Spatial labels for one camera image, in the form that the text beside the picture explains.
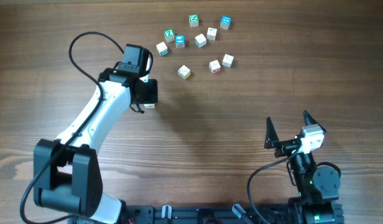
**blue cube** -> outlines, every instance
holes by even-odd
[[[220,28],[222,28],[222,29],[229,29],[230,22],[231,22],[231,17],[229,17],[229,16],[223,16],[223,17],[222,17],[222,20],[221,20],[221,26],[220,26]]]
[[[185,47],[185,36],[184,35],[176,35],[175,36],[175,45],[177,48]]]

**brown wooden surface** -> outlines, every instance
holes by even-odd
[[[190,28],[194,13],[200,26]],[[222,15],[230,30],[219,29]],[[198,49],[193,38],[208,27],[218,40]],[[159,57],[171,28],[188,45],[169,43]],[[72,39],[91,30],[150,49],[159,82],[156,109],[126,111],[100,150],[105,192],[129,205],[247,203],[251,172],[276,160],[263,148],[266,117],[289,139],[308,110],[328,130],[316,161],[343,171],[346,221],[383,223],[383,3],[296,0],[0,6],[0,223],[21,222],[37,141],[71,124],[95,89],[68,59]],[[224,54],[233,68],[212,75],[208,63]],[[74,57],[97,77],[122,55],[89,36]],[[298,192],[281,164],[253,180],[252,194],[284,203]],[[63,215],[32,200],[26,211],[38,221]]]

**wooden table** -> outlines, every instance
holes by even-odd
[[[197,13],[200,26],[190,28]],[[219,29],[222,15],[232,17]],[[199,49],[194,37],[218,28]],[[163,31],[188,45],[160,57]],[[343,171],[339,203],[347,223],[383,223],[383,3],[368,1],[197,1],[0,6],[0,223],[20,223],[19,202],[32,178],[32,152],[76,118],[95,86],[68,59],[86,31],[154,54],[159,104],[126,111],[104,142],[104,191],[129,205],[248,203],[246,184],[276,161],[263,148],[265,119],[280,139],[299,133],[308,110],[327,130],[317,162]],[[97,77],[122,59],[108,40],[80,39],[74,58]],[[210,61],[235,57],[210,73]],[[177,70],[192,75],[183,80]],[[285,164],[252,182],[256,202],[285,203],[298,192]],[[63,215],[36,208],[30,219]]]

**blue object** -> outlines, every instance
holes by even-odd
[[[185,43],[185,36],[184,35],[176,35],[175,36],[175,43],[176,44],[184,44]]]
[[[223,16],[223,17],[222,17],[222,21],[221,21],[221,23],[222,23],[222,24],[225,24],[225,25],[229,25],[229,24],[230,24],[230,21],[231,21],[231,18],[230,18],[230,17],[228,17],[228,16]]]

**wooden tabletop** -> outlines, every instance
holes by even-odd
[[[223,15],[229,30],[219,28]],[[217,40],[199,49],[194,37],[209,27]],[[160,57],[167,29],[187,47],[167,43]],[[277,160],[263,148],[266,117],[287,140],[308,110],[328,131],[315,160],[342,170],[346,222],[383,223],[383,2],[344,0],[0,6],[0,223],[21,223],[35,144],[55,139],[94,92],[68,59],[73,38],[92,30],[151,50],[159,83],[156,109],[127,110],[100,150],[106,193],[129,205],[248,204],[249,175]],[[209,62],[225,54],[233,66],[211,74]],[[99,36],[82,37],[73,55],[94,77],[122,59]],[[285,164],[256,176],[251,190],[257,203],[298,195]],[[63,215],[31,198],[30,219]]]

